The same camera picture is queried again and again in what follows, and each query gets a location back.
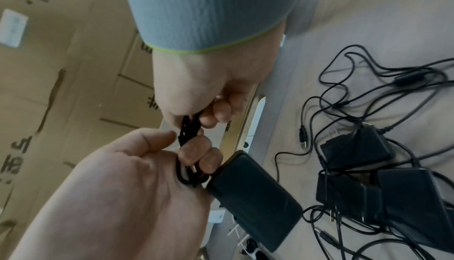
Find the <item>green trim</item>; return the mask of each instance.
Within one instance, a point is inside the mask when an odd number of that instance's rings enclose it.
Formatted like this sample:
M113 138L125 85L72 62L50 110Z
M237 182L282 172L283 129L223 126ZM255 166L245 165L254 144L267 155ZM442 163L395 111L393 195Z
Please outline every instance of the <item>green trim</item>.
M156 47L155 45L152 45L150 43L147 43L144 41L145 45L147 45L148 47L152 48L153 50L158 50L158 51L162 51L162 52L166 52L166 53L170 53L170 54L178 54L178 55L187 55L187 54L200 54L200 53L207 53L207 52L211 52L211 51L216 51L216 50L220 50L220 49L225 49L225 48L228 48L228 47L232 47L232 46L235 46L235 45L238 45L238 44L241 44L241 43L244 43L244 42L247 42L247 41L250 41L254 38L257 38L269 31L271 31L272 29L274 29L276 26L273 26L271 29L266 29L265 31L263 32L260 32L258 34L255 34L255 35L252 35L250 37L247 37L245 39L241 39L239 41L235 41L235 42L232 42L232 43L228 43L228 44L224 44L224 45L219 45L219 46L214 46L214 47L211 47L211 48L206 48L206 49L200 49L200 50L195 50L195 51L178 51L178 50L171 50L171 49L165 49L165 48L160 48L160 47Z

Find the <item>finger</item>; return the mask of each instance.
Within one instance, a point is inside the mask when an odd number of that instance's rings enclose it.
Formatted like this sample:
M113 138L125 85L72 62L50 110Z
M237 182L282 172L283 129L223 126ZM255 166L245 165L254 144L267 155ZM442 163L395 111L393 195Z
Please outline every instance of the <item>finger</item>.
M175 139L176 133L172 130L141 128L114 140L102 149L124 152L129 156L142 156L147 152L156 152L168 147Z
M222 163L222 152L212 147L199 161L200 169L206 174L214 173Z
M249 92L247 93L232 93L228 97L228 102L232 108L232 115L241 114L247 105L249 99Z
M213 106L209 105L199 116L200 123L206 129L212 129L218 124L218 120L213 115Z
M178 159L185 166L194 165L211 148L211 141L205 136L196 136L178 151Z
M225 100L215 101L213 103L213 115L219 123L227 123L232 118L230 104Z
M181 125L183 123L183 116L180 115L174 115L168 111L161 110L162 116L164 117L164 120L170 124L171 126L174 126L176 128L181 128Z

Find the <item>gray sleeve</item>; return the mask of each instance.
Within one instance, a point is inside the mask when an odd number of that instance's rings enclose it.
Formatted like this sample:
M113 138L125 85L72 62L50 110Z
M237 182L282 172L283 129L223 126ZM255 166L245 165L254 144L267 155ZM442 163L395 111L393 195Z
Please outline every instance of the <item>gray sleeve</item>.
M296 0L128 0L144 42L176 53L240 43L276 26Z

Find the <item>light wood surface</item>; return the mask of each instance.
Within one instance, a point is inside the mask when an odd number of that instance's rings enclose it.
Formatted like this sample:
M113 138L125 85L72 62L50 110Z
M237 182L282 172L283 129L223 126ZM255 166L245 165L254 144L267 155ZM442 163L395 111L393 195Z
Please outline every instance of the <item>light wood surface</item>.
M298 141L299 116L303 102L312 95L320 95L326 87L317 77L343 47L358 43L367 47L379 63L385 66L421 65L430 61L454 57L454 0L320 0L315 17L308 31L303 33L303 45L299 60L287 90L263 166L276 175L274 155L280 151L302 152ZM350 68L345 58L334 63L332 69ZM340 80L345 72L327 75L331 80ZM381 82L369 69L361 67L348 82L351 95L380 85ZM416 155L430 153L454 142L454 90L445 89L414 117L389 132L386 136L402 142ZM328 99L335 100L340 92L333 92ZM405 115L427 93L411 95L385 109L369 121L381 128ZM330 119L317 117L317 131ZM331 131L342 126L334 126ZM329 134L322 135L319 144ZM321 166L315 153L310 157L282 156L280 159L281 184L303 206L317 204L315 189L317 173ZM454 152L423 161L424 166L454 178ZM454 192L445 196L453 201ZM336 234L335 224L324 218L318 227ZM363 236L343 229L344 243L356 250L378 237ZM327 247L333 259L341 259L338 250ZM437 260L454 259L454 255L428 249ZM311 227L302 220L274 253L276 259L325 259L317 244ZM384 244L367 251L375 260L417 259L405 246Z

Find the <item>hand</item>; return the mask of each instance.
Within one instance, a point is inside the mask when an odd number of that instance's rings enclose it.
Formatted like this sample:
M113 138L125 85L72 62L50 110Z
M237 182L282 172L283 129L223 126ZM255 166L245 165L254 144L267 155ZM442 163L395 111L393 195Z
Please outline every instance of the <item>hand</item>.
M185 115L202 110L209 129L241 114L253 87L271 72L285 22L247 42L201 54L153 51L156 102L164 119L181 127Z
M194 259L212 198L182 185L175 160L205 173L221 152L204 136L178 154L173 131L135 130L82 160L39 212L10 260Z

